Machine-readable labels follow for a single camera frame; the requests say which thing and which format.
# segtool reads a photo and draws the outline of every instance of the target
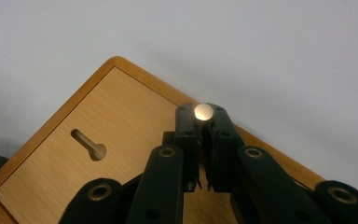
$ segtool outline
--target wooden board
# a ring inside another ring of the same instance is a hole
[[[109,60],[0,171],[0,223],[56,223],[92,179],[125,183],[140,174],[162,133],[174,130],[174,109],[185,103],[196,101],[125,59]],[[73,129],[104,144],[106,157],[92,161],[71,136]],[[323,180],[238,130],[247,144],[268,150],[298,182],[313,189]],[[206,189],[186,194],[184,223],[235,223],[228,198]]]

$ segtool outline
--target white background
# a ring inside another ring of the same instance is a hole
[[[115,55],[358,188],[358,1],[0,1],[0,155]]]

